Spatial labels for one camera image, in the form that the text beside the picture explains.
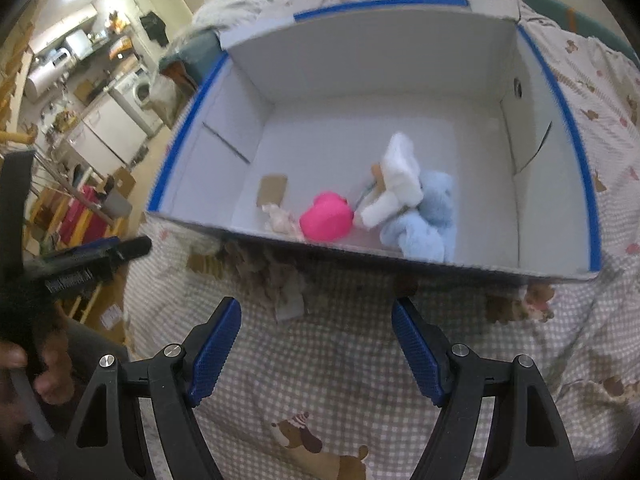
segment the pink rubber duck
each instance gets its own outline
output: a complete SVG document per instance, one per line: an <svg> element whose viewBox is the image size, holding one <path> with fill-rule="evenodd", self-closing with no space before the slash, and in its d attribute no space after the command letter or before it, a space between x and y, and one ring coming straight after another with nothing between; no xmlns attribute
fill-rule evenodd
<svg viewBox="0 0 640 480"><path fill-rule="evenodd" d="M305 238L315 242L333 242L346 236L353 225L353 211L345 198L327 191L300 217Z"/></svg>

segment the blue tape strip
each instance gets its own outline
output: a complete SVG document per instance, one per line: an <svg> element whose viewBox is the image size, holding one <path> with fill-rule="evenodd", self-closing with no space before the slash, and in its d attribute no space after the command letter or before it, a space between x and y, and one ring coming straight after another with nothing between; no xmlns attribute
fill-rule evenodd
<svg viewBox="0 0 640 480"><path fill-rule="evenodd" d="M335 14L347 10L371 9L373 7L393 7L393 6L425 6L440 5L449 7L468 7L469 0L364 0L362 2L349 2L331 7L321 7L321 9L307 10L299 12L293 17L297 22L308 20L324 14Z"/></svg>
<svg viewBox="0 0 640 480"><path fill-rule="evenodd" d="M171 146L171 151L166 156L164 160L164 164L162 165L162 170L158 174L158 179L156 180L156 185L154 186L154 190L151 193L151 197L149 198L149 203L147 205L146 210L151 212L157 212L160 210L160 205L162 203L162 196L164 195L164 188L166 184L169 182L169 178L171 177L171 173L174 170L175 161L178 159L178 154L180 153L180 149L184 144L187 136L191 131L191 125L193 124L193 120L195 119L198 111L200 110L200 106L202 106L202 102L204 101L204 97L209 92L211 85L213 85L214 81L218 77L218 74L222 70L222 67L225 65L226 60L229 58L228 52L223 51L222 55L218 59L215 67L210 72L207 79L198 89L198 93L196 94L195 101L193 102L193 106L189 111L189 115L187 115L184 124L178 131L178 134L175 136L174 143Z"/></svg>
<svg viewBox="0 0 640 480"><path fill-rule="evenodd" d="M589 270L591 272L598 272L602 265L602 248L600 247L600 223L598 222L598 206L596 205L596 195L593 189L593 181L591 180L591 173L589 171L589 163L587 161L587 155L584 151L584 145L580 138L580 131L575 123L574 115L571 113L569 105L566 102L566 98L560 89L560 85L551 72L551 68L546 63L542 52L536 45L536 42L527 33L522 24L518 24L518 31L520 35L529 45L536 59L540 63L542 72L545 74L546 82L549 84L556 102L558 103L562 114L564 115L564 124L569 130L571 140L574 144L575 157L578 160L578 166L580 167L580 176L582 177L582 184L584 186L584 199L587 204L587 216L589 223L589 236L590 236L590 263Z"/></svg>

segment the metal screw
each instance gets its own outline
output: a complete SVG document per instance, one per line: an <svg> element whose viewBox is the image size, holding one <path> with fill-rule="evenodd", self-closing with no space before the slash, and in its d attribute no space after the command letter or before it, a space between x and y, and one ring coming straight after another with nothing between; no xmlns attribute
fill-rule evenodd
<svg viewBox="0 0 640 480"><path fill-rule="evenodd" d="M115 361L116 361L116 358L111 354L103 355L100 358L100 366L102 368L109 368Z"/></svg>
<svg viewBox="0 0 640 480"><path fill-rule="evenodd" d="M518 364L525 368L531 368L533 366L533 359L528 355L522 354L518 356Z"/></svg>
<svg viewBox="0 0 640 480"><path fill-rule="evenodd" d="M451 347L451 351L454 355L458 357L464 357L465 355L469 355L469 347L467 345L463 345L462 343L456 343Z"/></svg>
<svg viewBox="0 0 640 480"><path fill-rule="evenodd" d="M169 345L164 349L164 355L167 357L176 357L181 351L182 348L180 348L180 345Z"/></svg>

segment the washing machine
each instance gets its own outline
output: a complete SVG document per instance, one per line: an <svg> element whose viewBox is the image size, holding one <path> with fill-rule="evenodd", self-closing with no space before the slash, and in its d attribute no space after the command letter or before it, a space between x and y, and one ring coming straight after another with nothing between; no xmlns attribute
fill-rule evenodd
<svg viewBox="0 0 640 480"><path fill-rule="evenodd" d="M153 110L145 109L149 103L149 88L151 78L145 66L124 75L109 94L120 107L142 128L150 139L162 128L162 119Z"/></svg>

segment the washing machine door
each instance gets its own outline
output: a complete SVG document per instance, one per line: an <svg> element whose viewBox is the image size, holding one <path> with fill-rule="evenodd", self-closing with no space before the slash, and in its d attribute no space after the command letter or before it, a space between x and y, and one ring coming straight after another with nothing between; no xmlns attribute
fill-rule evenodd
<svg viewBox="0 0 640 480"><path fill-rule="evenodd" d="M133 99L143 110L151 106L149 100L150 88L151 81L148 77L140 77L133 87Z"/></svg>

